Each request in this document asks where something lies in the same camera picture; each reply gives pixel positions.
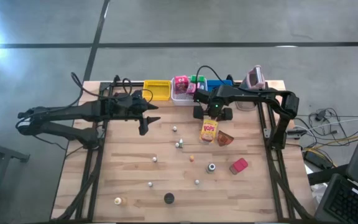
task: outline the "concrete floor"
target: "concrete floor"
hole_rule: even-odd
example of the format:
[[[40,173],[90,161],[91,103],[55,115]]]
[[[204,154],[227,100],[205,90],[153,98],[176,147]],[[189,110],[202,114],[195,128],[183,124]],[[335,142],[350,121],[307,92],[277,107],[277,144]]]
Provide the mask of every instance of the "concrete floor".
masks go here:
[[[103,0],[0,0],[0,43],[92,43],[102,5]],[[100,40],[347,41],[358,41],[358,1],[118,0],[109,5]],[[0,145],[31,154],[27,164],[12,161],[8,168],[0,223],[49,219],[64,152],[20,135],[14,128],[16,116],[33,106],[71,103],[79,90],[70,72],[83,78],[90,51],[0,49]],[[99,49],[90,80],[111,80],[116,74],[131,80],[168,79],[194,74],[204,64],[235,79],[260,64],[266,79],[284,80],[287,90],[300,97],[300,118],[332,107],[342,120],[358,119],[358,47]],[[204,75],[213,77],[208,71]],[[344,123],[344,129],[348,134],[358,131],[358,121]],[[44,137],[67,144],[62,138]],[[311,141],[305,137],[301,144]],[[337,164],[345,164],[355,145],[324,149]]]

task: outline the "metal bracket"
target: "metal bracket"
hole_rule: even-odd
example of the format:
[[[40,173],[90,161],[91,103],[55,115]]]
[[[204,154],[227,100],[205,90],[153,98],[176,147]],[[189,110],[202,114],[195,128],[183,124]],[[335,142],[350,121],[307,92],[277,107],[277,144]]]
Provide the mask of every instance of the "metal bracket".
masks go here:
[[[285,132],[287,133],[287,139],[300,139],[302,137],[301,134],[289,134],[288,131],[299,131],[299,129],[288,129]],[[264,136],[265,138],[270,138],[271,129],[264,128]]]

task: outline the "wooden tabletop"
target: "wooden tabletop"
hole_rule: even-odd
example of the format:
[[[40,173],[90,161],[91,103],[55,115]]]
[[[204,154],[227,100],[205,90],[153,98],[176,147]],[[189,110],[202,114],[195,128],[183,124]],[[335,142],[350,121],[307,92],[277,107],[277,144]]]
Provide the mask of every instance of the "wooden tabletop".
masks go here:
[[[85,82],[84,87],[97,93],[99,83]],[[281,80],[268,81],[268,84],[278,90],[285,89]],[[80,104],[95,99],[84,93]],[[147,111],[145,116],[160,116],[161,119],[149,125],[145,136],[139,135],[137,121],[111,121],[108,124],[94,222],[277,220],[257,110],[239,111],[232,103],[233,120],[220,121],[218,129],[233,136],[234,140],[228,146],[219,147],[216,143],[200,143],[198,137],[202,121],[193,118],[193,107],[174,106],[171,101],[153,101],[152,104],[159,106],[159,109]],[[264,111],[269,127],[266,107]],[[74,123],[75,128],[90,126],[91,123],[83,120]],[[172,131],[173,126],[177,127],[177,132]],[[175,143],[181,138],[184,141],[183,149],[177,149]],[[78,142],[71,142],[67,153],[79,146]],[[194,162],[189,161],[191,155],[195,158]],[[291,191],[306,210],[314,214],[299,147],[286,146],[283,156]],[[52,218],[62,214],[78,193],[85,157],[86,150],[81,149],[66,159]],[[157,163],[152,162],[153,157],[158,158]],[[244,158],[249,166],[233,175],[229,167],[239,158]],[[212,174],[206,172],[210,162],[216,164]],[[200,180],[199,185],[195,185],[196,179]],[[153,187],[150,188],[148,182],[152,182]],[[163,200],[169,192],[175,196],[171,205]],[[90,190],[85,200],[85,215],[89,194]],[[115,205],[116,197],[123,198],[126,204]],[[287,217],[282,191],[280,197]]]

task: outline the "white container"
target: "white container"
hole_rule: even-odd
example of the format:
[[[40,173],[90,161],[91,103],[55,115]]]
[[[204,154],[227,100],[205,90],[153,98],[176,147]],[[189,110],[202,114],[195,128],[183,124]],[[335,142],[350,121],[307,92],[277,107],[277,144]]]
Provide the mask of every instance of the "white container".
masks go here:
[[[205,78],[205,89],[208,89]],[[175,94],[175,78],[172,78],[171,81],[171,99],[175,106],[198,106],[197,102],[193,101],[193,95],[189,95],[186,93]]]

